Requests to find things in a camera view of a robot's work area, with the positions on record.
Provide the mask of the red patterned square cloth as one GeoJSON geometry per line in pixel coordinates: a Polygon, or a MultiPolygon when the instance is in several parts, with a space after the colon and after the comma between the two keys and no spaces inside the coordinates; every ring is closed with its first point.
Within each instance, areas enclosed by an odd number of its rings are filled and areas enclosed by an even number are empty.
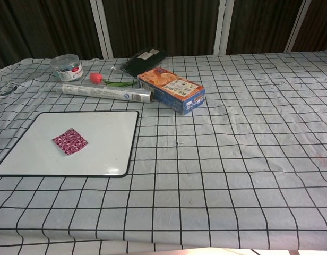
{"type": "Polygon", "coordinates": [[[74,154],[88,145],[86,139],[73,128],[53,138],[52,141],[66,156],[74,154]]]}

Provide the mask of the white board with black frame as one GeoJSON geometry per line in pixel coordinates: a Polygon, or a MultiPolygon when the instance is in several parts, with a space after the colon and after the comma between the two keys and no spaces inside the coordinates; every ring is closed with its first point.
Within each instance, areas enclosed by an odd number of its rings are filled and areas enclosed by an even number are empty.
{"type": "Polygon", "coordinates": [[[0,162],[0,176],[122,177],[139,112],[41,113],[0,162]],[[66,155],[53,141],[73,128],[88,144],[66,155]]]}

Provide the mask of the orange blue cracker box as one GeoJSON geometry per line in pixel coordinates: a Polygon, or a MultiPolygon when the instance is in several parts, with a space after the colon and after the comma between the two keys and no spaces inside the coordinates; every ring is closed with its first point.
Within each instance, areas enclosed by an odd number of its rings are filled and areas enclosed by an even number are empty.
{"type": "Polygon", "coordinates": [[[185,115],[201,106],[205,88],[161,67],[137,76],[139,87],[150,90],[153,98],[176,112],[185,115]]]}

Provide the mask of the black plastic package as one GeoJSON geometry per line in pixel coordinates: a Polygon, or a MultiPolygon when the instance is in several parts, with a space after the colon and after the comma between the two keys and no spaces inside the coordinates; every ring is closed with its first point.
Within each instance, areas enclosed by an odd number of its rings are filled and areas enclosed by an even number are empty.
{"type": "Polygon", "coordinates": [[[119,69],[132,77],[137,77],[158,66],[167,56],[168,54],[164,50],[149,47],[136,53],[119,69]]]}

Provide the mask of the silver foil wrap roll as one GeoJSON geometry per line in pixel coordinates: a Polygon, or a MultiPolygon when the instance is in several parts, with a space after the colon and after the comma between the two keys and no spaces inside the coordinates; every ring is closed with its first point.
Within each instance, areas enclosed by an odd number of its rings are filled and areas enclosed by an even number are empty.
{"type": "Polygon", "coordinates": [[[152,91],[143,88],[136,89],[103,85],[61,83],[56,86],[55,89],[65,94],[77,96],[125,100],[140,103],[150,103],[153,101],[152,91]]]}

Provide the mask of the white black-grid tablecloth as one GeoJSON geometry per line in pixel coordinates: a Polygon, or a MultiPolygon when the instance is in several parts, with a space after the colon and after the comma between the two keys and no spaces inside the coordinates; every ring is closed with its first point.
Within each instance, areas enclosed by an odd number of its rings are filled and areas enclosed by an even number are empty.
{"type": "Polygon", "coordinates": [[[40,113],[139,112],[122,178],[0,177],[0,255],[327,250],[327,50],[162,67],[203,85],[203,105],[52,93],[48,59],[0,70],[0,162],[40,113]]]}

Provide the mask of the pink artificial tulip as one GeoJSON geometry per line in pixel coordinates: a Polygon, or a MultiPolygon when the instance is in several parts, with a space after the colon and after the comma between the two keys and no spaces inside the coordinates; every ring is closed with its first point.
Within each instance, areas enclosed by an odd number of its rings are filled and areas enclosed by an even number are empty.
{"type": "Polygon", "coordinates": [[[134,82],[112,82],[112,81],[105,79],[99,73],[91,73],[90,81],[94,84],[104,84],[104,85],[110,86],[110,87],[128,87],[128,86],[132,86],[134,84],[134,82]]]}

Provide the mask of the dark brown curtain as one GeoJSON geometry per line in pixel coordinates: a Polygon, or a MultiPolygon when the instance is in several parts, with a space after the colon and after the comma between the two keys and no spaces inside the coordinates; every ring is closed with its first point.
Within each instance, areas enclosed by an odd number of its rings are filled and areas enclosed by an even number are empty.
{"type": "Polygon", "coordinates": [[[291,50],[327,50],[327,0],[234,0],[229,21],[220,0],[0,0],[0,67],[62,54],[103,58],[93,1],[102,2],[115,58],[148,47],[170,56],[210,55],[219,21],[229,27],[227,54],[282,52],[303,6],[291,50]]]}

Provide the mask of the clear plastic tub with lid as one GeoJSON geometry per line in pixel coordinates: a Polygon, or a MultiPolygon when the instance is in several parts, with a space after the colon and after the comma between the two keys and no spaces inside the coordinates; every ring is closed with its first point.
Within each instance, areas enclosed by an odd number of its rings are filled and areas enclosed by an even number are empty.
{"type": "Polygon", "coordinates": [[[81,61],[75,54],[57,56],[50,61],[50,66],[62,82],[77,80],[83,74],[81,61]]]}

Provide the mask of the white single frame post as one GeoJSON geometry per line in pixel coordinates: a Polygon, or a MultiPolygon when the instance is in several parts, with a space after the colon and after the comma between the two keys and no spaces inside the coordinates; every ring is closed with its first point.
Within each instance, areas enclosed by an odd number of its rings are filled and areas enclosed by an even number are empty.
{"type": "Polygon", "coordinates": [[[235,0],[219,0],[213,55],[226,55],[235,0]]]}

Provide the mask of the white double frame post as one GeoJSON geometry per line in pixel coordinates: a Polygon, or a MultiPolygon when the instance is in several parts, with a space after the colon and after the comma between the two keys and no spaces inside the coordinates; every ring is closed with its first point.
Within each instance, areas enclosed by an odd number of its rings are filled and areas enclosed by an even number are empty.
{"type": "Polygon", "coordinates": [[[103,1],[90,0],[90,5],[98,33],[102,56],[104,59],[114,58],[103,1]]]}

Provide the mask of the white slanted frame post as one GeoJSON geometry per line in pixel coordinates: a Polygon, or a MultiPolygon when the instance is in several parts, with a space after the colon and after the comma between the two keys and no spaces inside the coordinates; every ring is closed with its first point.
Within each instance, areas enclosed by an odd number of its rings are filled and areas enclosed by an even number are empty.
{"type": "Polygon", "coordinates": [[[288,41],[286,43],[284,52],[292,52],[292,49],[294,47],[295,41],[297,39],[297,36],[299,34],[299,31],[302,27],[304,18],[307,14],[307,11],[309,9],[309,6],[311,4],[312,0],[302,0],[302,3],[300,5],[300,8],[298,10],[294,25],[292,27],[291,33],[289,35],[288,41]]]}

